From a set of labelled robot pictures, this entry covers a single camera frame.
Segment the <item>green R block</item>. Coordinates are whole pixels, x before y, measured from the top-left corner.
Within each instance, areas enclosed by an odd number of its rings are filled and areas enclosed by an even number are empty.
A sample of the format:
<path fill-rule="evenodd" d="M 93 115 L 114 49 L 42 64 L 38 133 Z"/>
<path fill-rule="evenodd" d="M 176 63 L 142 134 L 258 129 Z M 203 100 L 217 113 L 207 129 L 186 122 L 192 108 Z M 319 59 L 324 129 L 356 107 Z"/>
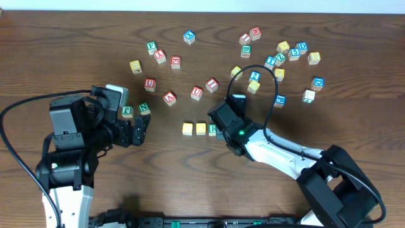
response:
<path fill-rule="evenodd" d="M 216 136 L 216 125 L 211 123 L 208 128 L 209 136 Z"/>

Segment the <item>yellow O block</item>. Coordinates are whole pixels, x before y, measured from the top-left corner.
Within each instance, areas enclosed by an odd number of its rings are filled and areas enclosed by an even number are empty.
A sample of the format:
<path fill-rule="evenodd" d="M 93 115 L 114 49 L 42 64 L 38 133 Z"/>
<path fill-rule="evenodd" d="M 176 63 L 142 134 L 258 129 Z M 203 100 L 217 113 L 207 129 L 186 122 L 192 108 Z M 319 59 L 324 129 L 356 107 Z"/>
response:
<path fill-rule="evenodd" d="M 206 123 L 196 123 L 196 134 L 198 136 L 206 134 Z"/>

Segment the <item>yellow C block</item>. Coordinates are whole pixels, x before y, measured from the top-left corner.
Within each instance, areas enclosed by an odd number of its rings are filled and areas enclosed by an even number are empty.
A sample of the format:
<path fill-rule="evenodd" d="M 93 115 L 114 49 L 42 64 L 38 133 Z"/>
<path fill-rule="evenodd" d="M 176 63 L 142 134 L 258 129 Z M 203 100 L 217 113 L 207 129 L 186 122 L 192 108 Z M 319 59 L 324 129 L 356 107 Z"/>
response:
<path fill-rule="evenodd" d="M 185 136 L 191 136 L 193 134 L 193 123 L 183 123 L 182 134 Z"/>

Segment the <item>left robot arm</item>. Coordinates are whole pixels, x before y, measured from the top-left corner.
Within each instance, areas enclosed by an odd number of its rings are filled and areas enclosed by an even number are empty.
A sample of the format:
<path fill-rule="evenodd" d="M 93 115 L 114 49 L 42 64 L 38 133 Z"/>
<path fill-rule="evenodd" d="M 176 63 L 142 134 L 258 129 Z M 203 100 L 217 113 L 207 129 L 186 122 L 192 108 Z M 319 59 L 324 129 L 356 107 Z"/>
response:
<path fill-rule="evenodd" d="M 66 96 L 50 104 L 54 132 L 45 142 L 36 176 L 52 201 L 45 204 L 47 226 L 88 227 L 99 159 L 113 146 L 140 146 L 150 115 L 119 120 L 118 97 Z"/>

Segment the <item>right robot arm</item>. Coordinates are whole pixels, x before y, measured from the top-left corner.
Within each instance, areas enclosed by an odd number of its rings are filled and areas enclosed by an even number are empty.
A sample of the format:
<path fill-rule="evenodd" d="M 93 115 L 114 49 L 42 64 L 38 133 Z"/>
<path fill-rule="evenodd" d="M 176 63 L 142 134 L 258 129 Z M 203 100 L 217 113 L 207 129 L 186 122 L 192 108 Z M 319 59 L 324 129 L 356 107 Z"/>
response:
<path fill-rule="evenodd" d="M 270 165 L 293 178 L 310 205 L 298 227 L 361 227 L 380 199 L 364 172 L 343 148 L 308 148 L 275 135 L 245 117 L 244 104 L 222 101 L 208 116 L 229 150 Z"/>

